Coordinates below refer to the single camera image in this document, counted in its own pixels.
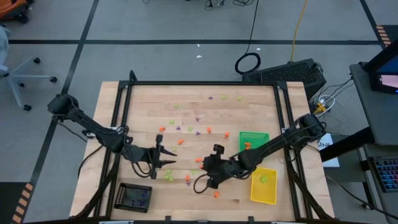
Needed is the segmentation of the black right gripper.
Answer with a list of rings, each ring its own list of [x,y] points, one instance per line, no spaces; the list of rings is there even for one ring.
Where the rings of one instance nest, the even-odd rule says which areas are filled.
[[[224,147],[219,144],[213,146],[215,154],[210,154],[203,159],[202,169],[206,171],[209,179],[206,186],[211,189],[218,189],[220,183],[231,178],[231,175],[226,172],[226,167],[229,166],[229,160],[221,159],[224,154]]]

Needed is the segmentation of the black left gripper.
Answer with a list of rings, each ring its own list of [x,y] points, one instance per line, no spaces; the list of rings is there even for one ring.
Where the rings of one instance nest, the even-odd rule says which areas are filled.
[[[147,164],[149,165],[149,171],[148,172],[141,171],[143,174],[143,178],[150,177],[151,179],[156,179],[157,177],[156,169],[161,169],[163,166],[176,163],[176,161],[160,160],[161,153],[170,156],[177,156],[173,152],[170,152],[163,147],[162,140],[163,140],[163,135],[158,134],[156,135],[155,146],[150,148],[145,148],[145,152],[147,153],[147,155],[144,156],[144,162],[147,162]]]

